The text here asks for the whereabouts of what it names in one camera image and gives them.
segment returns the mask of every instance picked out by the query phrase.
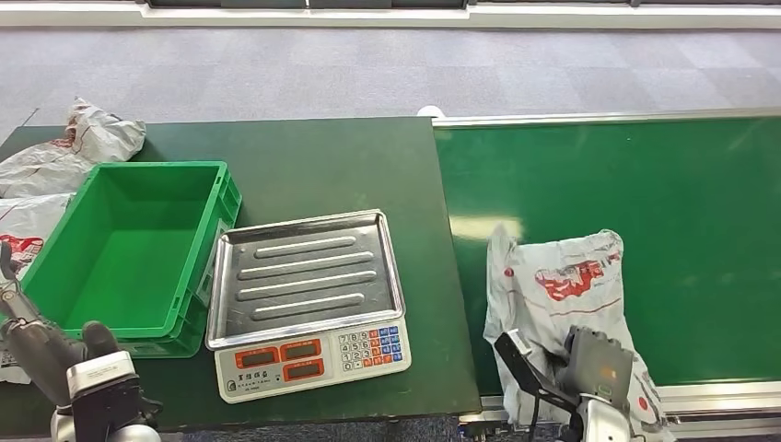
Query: scale keypad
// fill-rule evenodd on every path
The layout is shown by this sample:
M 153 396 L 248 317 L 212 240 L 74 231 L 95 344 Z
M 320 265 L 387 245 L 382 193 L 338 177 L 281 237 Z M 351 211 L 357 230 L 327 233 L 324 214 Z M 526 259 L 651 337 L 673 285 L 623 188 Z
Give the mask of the scale keypad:
M 339 336 L 342 371 L 359 370 L 403 360 L 399 327 L 347 333 Z

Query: white wall base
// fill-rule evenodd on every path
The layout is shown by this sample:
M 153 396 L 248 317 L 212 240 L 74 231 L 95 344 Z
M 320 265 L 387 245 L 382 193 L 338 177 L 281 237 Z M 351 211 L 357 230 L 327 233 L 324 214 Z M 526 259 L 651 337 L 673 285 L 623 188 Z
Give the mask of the white wall base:
M 781 29 L 781 6 L 477 5 L 466 10 L 152 9 L 132 2 L 0 2 L 0 26 Z

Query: white plastic bag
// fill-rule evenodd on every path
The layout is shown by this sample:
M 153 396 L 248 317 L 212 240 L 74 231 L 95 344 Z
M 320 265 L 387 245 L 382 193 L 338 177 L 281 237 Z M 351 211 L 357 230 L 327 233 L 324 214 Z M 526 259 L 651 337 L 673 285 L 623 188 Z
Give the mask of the white plastic bag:
M 0 199 L 0 240 L 11 245 L 11 260 L 17 263 L 21 279 L 52 234 L 72 193 Z M 29 384 L 29 378 L 8 352 L 0 351 L 0 382 Z
M 502 332 L 519 329 L 533 347 L 531 362 L 554 378 L 545 351 L 566 355 L 564 343 L 571 325 L 605 332 L 634 353 L 627 398 L 634 434 L 648 442 L 675 440 L 624 318 L 623 256 L 624 243 L 610 230 L 585 238 L 519 245 L 504 227 L 497 227 L 488 242 L 484 338 L 493 344 Z M 495 357 L 510 423 L 528 425 L 533 398 L 519 390 L 501 357 L 496 353 Z M 542 402 L 540 418 L 567 423 L 569 416 Z
M 95 165 L 127 161 L 145 136 L 144 122 L 120 120 L 76 99 L 65 138 L 28 147 L 0 164 L 0 198 L 75 192 Z

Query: green table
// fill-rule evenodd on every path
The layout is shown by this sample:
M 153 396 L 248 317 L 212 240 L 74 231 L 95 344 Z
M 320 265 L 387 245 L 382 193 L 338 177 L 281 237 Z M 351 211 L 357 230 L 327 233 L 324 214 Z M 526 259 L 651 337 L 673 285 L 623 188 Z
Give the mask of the green table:
M 413 364 L 403 373 L 228 405 L 205 349 L 192 359 L 138 360 L 161 425 L 226 425 L 465 413 L 480 408 L 437 152 L 428 119 L 149 124 L 137 161 L 219 159 L 244 202 L 239 227 L 379 208 L 389 219 Z M 62 136 L 21 127 L 0 159 Z M 48 432 L 52 406 L 33 386 L 0 384 L 0 437 Z
M 482 337 L 499 221 L 526 242 L 622 236 L 625 314 L 658 385 L 781 380 L 781 117 L 699 117 L 436 123 L 482 395 L 501 394 Z

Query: green plastic crate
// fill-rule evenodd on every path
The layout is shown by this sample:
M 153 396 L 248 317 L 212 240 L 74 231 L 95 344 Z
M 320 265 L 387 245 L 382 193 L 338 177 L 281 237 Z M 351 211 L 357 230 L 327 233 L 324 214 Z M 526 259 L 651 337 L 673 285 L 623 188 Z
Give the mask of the green plastic crate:
M 223 162 L 99 165 L 22 287 L 69 336 L 100 320 L 136 357 L 189 357 L 204 334 L 215 237 L 240 204 Z

